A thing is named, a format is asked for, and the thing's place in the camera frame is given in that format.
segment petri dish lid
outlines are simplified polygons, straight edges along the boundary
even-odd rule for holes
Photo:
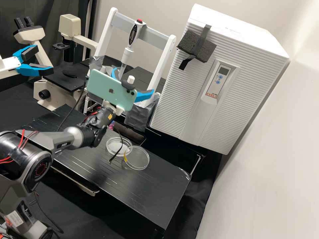
[[[142,147],[130,146],[124,153],[124,161],[132,169],[143,170],[149,165],[150,157]]]
[[[129,139],[122,137],[123,139],[123,146],[121,148],[121,150],[119,151],[119,153],[116,155],[117,157],[123,157],[124,156],[124,152],[128,149],[128,147],[132,146],[132,143]],[[106,142],[106,149],[107,151],[112,154],[115,155],[116,152],[120,149],[122,145],[122,141],[120,137],[112,137],[109,138],[109,140]]]

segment white machine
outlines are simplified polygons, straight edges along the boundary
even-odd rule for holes
[[[228,154],[289,56],[267,30],[198,4],[184,34],[200,34],[206,24],[207,40],[217,47],[207,63],[193,59],[185,70],[179,66],[188,54],[177,51],[150,126]]]

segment black cable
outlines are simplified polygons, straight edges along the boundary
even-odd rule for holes
[[[110,158],[109,163],[112,163],[112,160],[117,156],[117,154],[121,151],[122,147],[123,147],[123,138],[120,134],[120,132],[118,131],[118,129],[116,128],[117,133],[120,135],[121,141],[122,141],[122,145],[120,147],[120,149],[113,155],[112,158]]]
[[[72,113],[72,111],[75,109],[75,107],[78,105],[82,95],[83,95],[83,92],[84,92],[84,88],[85,88],[85,82],[83,84],[83,88],[82,88],[82,91],[81,91],[81,95],[80,97],[78,98],[78,100],[76,101],[75,105],[73,106],[73,108],[70,110],[70,112],[66,115],[66,117],[62,120],[61,124],[59,125],[57,131],[59,131],[59,129],[61,128],[61,126],[63,125],[63,123],[66,121],[66,119],[69,117],[69,115]]]
[[[56,235],[56,237],[57,237],[58,239],[61,239],[60,236],[56,233],[56,231],[51,227],[51,225],[49,225],[49,224],[47,224],[47,223],[45,223],[45,222],[42,222],[42,224],[45,225],[48,229],[51,229],[52,232],[54,233],[54,235]]]
[[[39,203],[39,201],[38,201],[38,197],[37,197],[37,192],[36,191],[34,191],[34,196],[36,197],[36,202],[37,202],[37,204],[38,204],[38,207],[39,207],[39,209],[40,209],[40,211],[44,214],[44,216],[46,216],[46,218],[47,219],[49,219],[52,223],[53,223],[53,225],[54,226],[56,226],[56,228],[58,229],[58,231],[59,231],[59,233],[64,233],[64,231],[61,229],[61,227],[59,227],[51,218],[49,218],[46,214],[45,214],[45,212],[42,210],[42,208],[41,208],[41,206],[40,206],[40,203]]]

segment black backdrop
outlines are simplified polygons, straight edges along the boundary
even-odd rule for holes
[[[12,56],[12,53],[25,47],[19,44],[13,32],[17,29],[14,19],[30,16],[35,25],[41,25],[46,36],[41,44],[48,54],[52,64],[58,65],[62,59],[62,52],[55,51],[52,44],[61,41],[58,32],[59,16],[73,14],[81,18],[81,32],[85,31],[86,12],[89,0],[2,0],[0,3],[0,55],[2,58]],[[76,61],[82,58],[83,47],[76,48]],[[28,77],[16,75],[0,79],[0,91],[6,90],[28,80]]]

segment cable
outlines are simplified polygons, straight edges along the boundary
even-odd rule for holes
[[[110,158],[109,163],[112,163],[112,160],[117,156],[117,154],[121,151],[122,147],[123,147],[123,138],[122,135],[120,134],[120,132],[118,131],[118,129],[116,128],[117,133],[119,134],[121,141],[122,141],[122,145],[120,147],[120,149],[113,155],[112,158]]]
[[[6,161],[6,162],[1,162],[0,164],[11,163],[11,162],[13,162],[13,160]]]
[[[37,197],[38,193],[36,191],[34,191],[34,196],[35,196],[35,199],[36,199],[36,202],[38,204],[38,207],[40,209],[40,211],[44,214],[44,216],[46,216],[47,219],[49,219],[54,226],[56,226],[56,228],[58,229],[59,233],[64,233],[64,231],[61,229],[61,227],[59,227],[51,218],[48,217],[48,215],[45,214],[45,212],[42,210],[41,206],[40,206],[40,203],[39,203],[39,200],[38,200],[38,197]]]
[[[76,101],[75,105],[73,106],[73,108],[70,110],[70,112],[66,115],[66,117],[62,120],[61,124],[59,125],[57,131],[60,130],[61,126],[63,125],[63,123],[66,121],[66,119],[69,117],[69,115],[72,113],[72,111],[75,109],[75,107],[78,105],[82,95],[83,95],[83,92],[84,92],[84,88],[85,88],[85,82],[83,84],[83,88],[82,88],[82,91],[81,91],[81,95],[80,97],[78,98],[78,100]]]
[[[25,132],[25,131],[26,131],[25,129],[22,130],[22,136],[21,136],[21,139],[20,139],[20,143],[19,143],[19,145],[18,145],[18,148],[21,147],[21,144],[22,144],[22,140],[23,140],[24,132]]]
[[[28,140],[31,138],[31,136],[36,135],[37,133],[39,133],[39,131],[36,130],[36,131],[31,132],[31,133],[28,135],[28,137],[26,138],[24,144],[23,144],[22,147],[21,147],[21,150],[24,149],[24,147],[26,146],[26,144],[27,144]]]
[[[51,227],[51,225],[49,225],[49,224],[47,224],[47,223],[45,223],[45,222],[43,222],[43,221],[41,221],[41,222],[42,222],[42,224],[45,225],[47,228],[50,228],[50,229],[52,230],[52,232],[54,233],[54,235],[56,235],[56,237],[57,237],[58,239],[61,239],[60,236],[56,233],[56,231]]]

